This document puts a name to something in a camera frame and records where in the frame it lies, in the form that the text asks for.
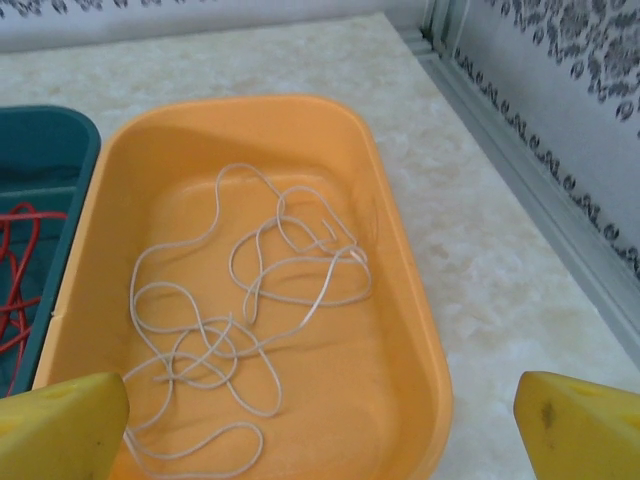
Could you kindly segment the orange plastic bin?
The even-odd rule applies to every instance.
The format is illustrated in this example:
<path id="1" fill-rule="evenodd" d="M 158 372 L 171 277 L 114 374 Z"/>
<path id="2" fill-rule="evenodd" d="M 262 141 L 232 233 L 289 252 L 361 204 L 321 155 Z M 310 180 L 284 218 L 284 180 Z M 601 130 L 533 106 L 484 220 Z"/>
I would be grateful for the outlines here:
<path id="1" fill-rule="evenodd" d="M 35 385 L 104 371 L 130 402 L 109 480 L 426 480 L 451 381 L 366 123 L 278 95 L 122 127 Z"/>

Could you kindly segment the aluminium frame post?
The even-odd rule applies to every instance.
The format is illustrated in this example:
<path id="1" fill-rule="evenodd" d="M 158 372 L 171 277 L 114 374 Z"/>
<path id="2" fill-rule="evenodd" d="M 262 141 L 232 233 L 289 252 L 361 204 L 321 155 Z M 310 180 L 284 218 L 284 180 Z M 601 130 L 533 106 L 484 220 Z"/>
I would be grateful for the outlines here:
<path id="1" fill-rule="evenodd" d="M 439 56 L 454 56 L 472 3 L 473 0 L 426 0 L 421 32 Z"/>

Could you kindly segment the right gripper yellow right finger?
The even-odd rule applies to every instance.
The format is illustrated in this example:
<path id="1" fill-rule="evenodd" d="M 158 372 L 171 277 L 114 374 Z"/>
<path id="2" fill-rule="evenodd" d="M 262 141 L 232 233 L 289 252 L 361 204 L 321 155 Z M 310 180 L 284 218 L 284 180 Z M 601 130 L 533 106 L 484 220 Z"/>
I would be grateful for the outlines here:
<path id="1" fill-rule="evenodd" d="M 514 417 L 536 480 L 640 480 L 640 394 L 529 371 Z"/>

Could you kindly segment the aluminium side rail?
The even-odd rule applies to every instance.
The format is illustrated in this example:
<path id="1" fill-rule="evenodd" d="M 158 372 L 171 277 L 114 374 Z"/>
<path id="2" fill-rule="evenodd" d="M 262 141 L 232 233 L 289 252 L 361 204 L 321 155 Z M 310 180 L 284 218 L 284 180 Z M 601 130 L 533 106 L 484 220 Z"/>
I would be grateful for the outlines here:
<path id="1" fill-rule="evenodd" d="M 396 31 L 640 369 L 640 286 L 630 272 L 466 74 L 441 58 L 419 28 Z"/>

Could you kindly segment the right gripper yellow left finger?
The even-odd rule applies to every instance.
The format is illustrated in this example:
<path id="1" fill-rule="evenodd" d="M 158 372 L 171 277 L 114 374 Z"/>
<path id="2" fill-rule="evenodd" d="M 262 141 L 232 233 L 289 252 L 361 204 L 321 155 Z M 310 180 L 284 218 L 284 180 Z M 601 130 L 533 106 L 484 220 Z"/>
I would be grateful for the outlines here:
<path id="1" fill-rule="evenodd" d="M 2 398 L 0 480 L 107 480 L 128 416 L 116 373 Z"/>

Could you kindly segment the teal plastic bin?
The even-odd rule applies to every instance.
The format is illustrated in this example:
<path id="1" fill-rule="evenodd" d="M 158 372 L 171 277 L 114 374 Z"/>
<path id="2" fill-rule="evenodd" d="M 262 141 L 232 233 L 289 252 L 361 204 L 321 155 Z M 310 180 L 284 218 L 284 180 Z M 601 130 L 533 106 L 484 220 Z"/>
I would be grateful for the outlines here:
<path id="1" fill-rule="evenodd" d="M 100 147 L 75 110 L 0 107 L 0 398 L 32 387 Z"/>

